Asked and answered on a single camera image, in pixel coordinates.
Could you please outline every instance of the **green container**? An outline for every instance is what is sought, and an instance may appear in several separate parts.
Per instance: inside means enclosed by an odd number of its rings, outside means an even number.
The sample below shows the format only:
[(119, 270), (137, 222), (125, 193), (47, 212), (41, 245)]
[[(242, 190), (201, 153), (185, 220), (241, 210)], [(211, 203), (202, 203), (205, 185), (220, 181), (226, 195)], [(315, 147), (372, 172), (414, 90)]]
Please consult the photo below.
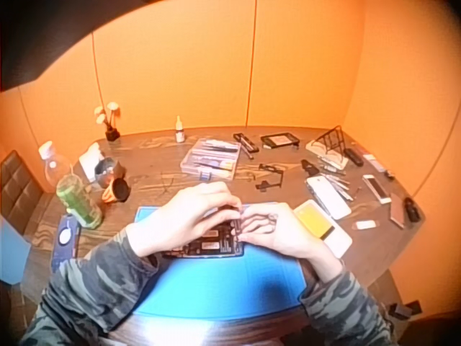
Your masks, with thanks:
[(102, 212), (89, 197), (81, 179), (75, 174), (63, 177), (56, 186), (56, 195), (82, 227), (95, 229), (102, 222)]

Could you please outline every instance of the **orange backdrop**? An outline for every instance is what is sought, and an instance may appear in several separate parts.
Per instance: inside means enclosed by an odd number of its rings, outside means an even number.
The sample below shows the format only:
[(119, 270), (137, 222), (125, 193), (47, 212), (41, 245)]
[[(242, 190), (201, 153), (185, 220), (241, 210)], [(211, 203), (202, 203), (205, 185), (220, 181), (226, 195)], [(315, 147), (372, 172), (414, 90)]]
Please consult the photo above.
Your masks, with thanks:
[(2, 92), (0, 157), (15, 148), (48, 188), (37, 147), (52, 139), (76, 161), (104, 136), (93, 116), (102, 101), (119, 103), (121, 134), (173, 128), (177, 115), (186, 128), (247, 115), (249, 125), (342, 124), (419, 192), (427, 221), (392, 267), (403, 300), (448, 311), (461, 297), (461, 120), (419, 187), (460, 102), (460, 32), (435, 1), (158, 1)]
[[(461, 30), (438, 1), (367, 1), (362, 57), (344, 129), (414, 194), (461, 102)], [(416, 201), (427, 220), (391, 267), (423, 316), (461, 308), (461, 116)]]

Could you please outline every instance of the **round table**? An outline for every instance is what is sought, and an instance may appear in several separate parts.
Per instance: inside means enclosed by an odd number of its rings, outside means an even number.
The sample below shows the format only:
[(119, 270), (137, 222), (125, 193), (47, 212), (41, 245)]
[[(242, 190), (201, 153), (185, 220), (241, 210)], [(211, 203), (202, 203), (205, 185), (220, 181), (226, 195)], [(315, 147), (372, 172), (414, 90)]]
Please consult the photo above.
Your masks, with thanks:
[[(100, 140), (98, 143), (105, 156), (118, 159), (126, 170), (126, 180), (131, 187), (131, 195), (125, 203), (103, 206), (104, 222), (97, 230), (83, 229), (79, 239), (78, 256), (83, 257), (90, 249), (113, 237), (124, 226), (132, 223), (138, 207), (142, 205), (163, 205), (180, 189), (199, 184), (197, 177), (181, 172), (179, 163), (199, 138), (233, 140), (234, 133), (245, 133), (260, 151), (250, 160), (243, 153), (238, 160), (236, 175), (227, 182), (230, 191), (239, 196), (242, 203), (286, 202), (292, 208), (306, 200), (313, 199), (305, 179), (307, 173), (300, 160), (307, 159), (316, 164), (315, 155), (305, 150), (309, 141), (325, 133), (325, 129), (282, 128), (282, 127), (225, 127), (186, 129), (187, 139), (176, 143), (174, 131), (164, 130), (153, 133), (139, 133), (122, 136), (113, 143)], [(297, 136), (300, 148), (291, 146), (265, 149), (261, 147), (260, 137), (275, 133), (290, 132)], [(345, 136), (346, 145), (356, 151), (365, 151), (358, 143)], [(259, 164), (275, 165), (285, 171), (282, 187), (269, 188), (260, 192), (255, 184), (267, 179), (279, 179), (270, 172), (258, 170)], [(80, 164), (75, 167), (81, 177)], [(367, 287), (386, 271), (397, 256), (405, 249), (422, 222), (398, 228), (389, 219), (389, 205), (381, 205), (362, 181), (363, 174), (373, 174), (388, 192), (401, 198), (408, 194), (397, 180), (387, 180), (371, 164), (365, 161), (363, 167), (349, 162), (344, 179), (351, 184), (351, 194), (361, 187), (354, 202), (349, 203), (352, 213), (339, 221), (341, 227), (353, 239), (353, 243), (343, 256), (346, 267), (359, 282)], [(92, 185), (91, 195), (100, 200), (102, 189)], [(27, 261), (22, 291), (28, 298), (38, 302), (42, 289), (50, 277), (50, 254), (53, 249), (55, 232), (64, 207), (55, 196), (47, 207), (35, 234), (32, 237), (32, 250)], [(364, 231), (354, 230), (352, 225), (358, 220), (375, 220), (379, 226)], [(314, 275), (308, 265), (303, 264), (308, 283)], [(281, 337), (308, 325), (308, 318), (302, 308), (290, 309), (277, 314), (253, 319), (229, 322), (188, 321), (131, 315), (109, 334), (114, 340), (134, 345), (148, 345), (175, 342), (184, 344), (235, 344), (251, 343)]]

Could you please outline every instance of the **glue bottle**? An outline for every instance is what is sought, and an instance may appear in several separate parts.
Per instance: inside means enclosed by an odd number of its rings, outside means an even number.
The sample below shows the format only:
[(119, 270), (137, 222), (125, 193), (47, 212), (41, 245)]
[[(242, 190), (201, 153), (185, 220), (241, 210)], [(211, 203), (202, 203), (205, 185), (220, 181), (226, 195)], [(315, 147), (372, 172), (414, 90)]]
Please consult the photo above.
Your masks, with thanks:
[(176, 118), (176, 142), (182, 143), (185, 139), (184, 128), (182, 127), (181, 118), (179, 115)]

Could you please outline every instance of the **camouflage sleeve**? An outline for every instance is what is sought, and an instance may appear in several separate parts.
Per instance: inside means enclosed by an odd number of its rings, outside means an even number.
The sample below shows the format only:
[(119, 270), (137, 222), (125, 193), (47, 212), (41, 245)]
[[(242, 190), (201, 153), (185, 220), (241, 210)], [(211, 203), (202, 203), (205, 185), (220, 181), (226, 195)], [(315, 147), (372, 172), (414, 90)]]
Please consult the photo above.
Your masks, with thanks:
[(59, 267), (21, 345), (97, 345), (98, 332), (130, 313), (156, 271), (136, 256), (122, 230), (85, 258)]
[(327, 345), (396, 345), (376, 302), (346, 270), (300, 300)]

